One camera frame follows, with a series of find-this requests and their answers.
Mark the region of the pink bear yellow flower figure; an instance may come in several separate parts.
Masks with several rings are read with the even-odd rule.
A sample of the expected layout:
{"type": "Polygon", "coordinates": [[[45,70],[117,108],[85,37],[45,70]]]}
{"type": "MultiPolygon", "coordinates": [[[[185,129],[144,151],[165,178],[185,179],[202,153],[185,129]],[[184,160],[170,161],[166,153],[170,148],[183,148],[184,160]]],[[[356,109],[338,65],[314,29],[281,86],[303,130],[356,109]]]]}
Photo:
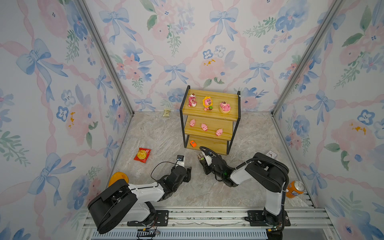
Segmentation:
{"type": "Polygon", "coordinates": [[[211,97],[205,97],[203,99],[203,106],[205,111],[211,111],[213,109],[213,100],[211,97]]]}

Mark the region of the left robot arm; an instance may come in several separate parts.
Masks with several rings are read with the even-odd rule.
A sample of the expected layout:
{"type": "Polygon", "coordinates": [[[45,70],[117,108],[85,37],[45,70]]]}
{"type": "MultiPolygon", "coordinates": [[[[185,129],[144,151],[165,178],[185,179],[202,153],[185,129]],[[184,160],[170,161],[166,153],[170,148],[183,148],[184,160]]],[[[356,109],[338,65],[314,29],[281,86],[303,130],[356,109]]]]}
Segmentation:
{"type": "Polygon", "coordinates": [[[191,180],[191,171],[191,167],[175,165],[169,175],[147,185],[117,180],[88,204],[98,233],[105,234],[125,222],[142,226],[153,224],[156,210],[152,203],[170,198],[182,183],[191,180]]]}

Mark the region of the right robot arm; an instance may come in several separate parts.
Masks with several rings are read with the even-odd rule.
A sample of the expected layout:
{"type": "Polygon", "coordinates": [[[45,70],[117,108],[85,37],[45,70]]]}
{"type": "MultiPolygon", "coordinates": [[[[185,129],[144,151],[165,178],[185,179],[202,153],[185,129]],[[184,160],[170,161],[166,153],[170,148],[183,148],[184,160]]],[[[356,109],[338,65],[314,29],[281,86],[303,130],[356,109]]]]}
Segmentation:
{"type": "Polygon", "coordinates": [[[288,225],[285,211],[289,169],[283,163],[262,153],[232,168],[217,153],[205,147],[198,154],[206,175],[214,174],[215,179],[228,187],[253,179],[266,189],[266,204],[262,211],[247,211],[245,221],[252,227],[270,227],[270,231],[282,231],[288,225]]]}

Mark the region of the orange toy truck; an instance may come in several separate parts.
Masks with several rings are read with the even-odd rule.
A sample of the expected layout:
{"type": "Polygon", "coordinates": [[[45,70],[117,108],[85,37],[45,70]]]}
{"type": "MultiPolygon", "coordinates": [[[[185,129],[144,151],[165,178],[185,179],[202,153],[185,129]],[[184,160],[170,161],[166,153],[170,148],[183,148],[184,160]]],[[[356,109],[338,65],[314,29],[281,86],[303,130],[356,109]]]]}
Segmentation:
{"type": "Polygon", "coordinates": [[[196,148],[197,147],[197,143],[195,141],[190,141],[190,145],[192,148],[196,148]]]}

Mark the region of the pink bear strawberry hat figure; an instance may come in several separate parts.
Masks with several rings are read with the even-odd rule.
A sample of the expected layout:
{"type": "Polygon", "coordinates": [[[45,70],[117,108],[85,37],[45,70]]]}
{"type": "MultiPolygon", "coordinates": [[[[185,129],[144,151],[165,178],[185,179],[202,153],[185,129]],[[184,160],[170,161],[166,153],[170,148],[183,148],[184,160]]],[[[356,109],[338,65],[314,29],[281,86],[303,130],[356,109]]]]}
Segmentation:
{"type": "Polygon", "coordinates": [[[194,108],[197,106],[197,99],[195,94],[191,94],[188,98],[188,107],[194,108]]]}

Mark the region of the red and green toy truck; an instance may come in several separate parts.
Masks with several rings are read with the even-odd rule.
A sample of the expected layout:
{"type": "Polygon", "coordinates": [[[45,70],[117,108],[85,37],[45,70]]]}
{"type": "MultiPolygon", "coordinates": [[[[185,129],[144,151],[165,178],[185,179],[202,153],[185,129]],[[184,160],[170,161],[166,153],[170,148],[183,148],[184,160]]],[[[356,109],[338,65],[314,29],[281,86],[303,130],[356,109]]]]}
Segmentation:
{"type": "Polygon", "coordinates": [[[198,154],[198,159],[199,159],[200,161],[205,160],[205,155],[204,155],[203,153],[199,153],[199,154],[198,154]]]}

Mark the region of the pink pig toy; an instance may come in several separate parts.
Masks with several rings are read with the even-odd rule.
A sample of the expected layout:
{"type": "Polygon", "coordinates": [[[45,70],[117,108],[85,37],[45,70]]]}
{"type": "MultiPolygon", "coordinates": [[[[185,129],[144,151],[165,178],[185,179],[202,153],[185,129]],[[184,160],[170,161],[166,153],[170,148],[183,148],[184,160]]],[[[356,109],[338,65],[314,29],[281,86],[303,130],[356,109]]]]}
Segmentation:
{"type": "Polygon", "coordinates": [[[201,124],[201,128],[205,132],[208,130],[208,126],[206,124],[201,124]]]}
{"type": "Polygon", "coordinates": [[[216,131],[216,136],[221,136],[223,134],[224,130],[223,129],[217,129],[216,131]]]}

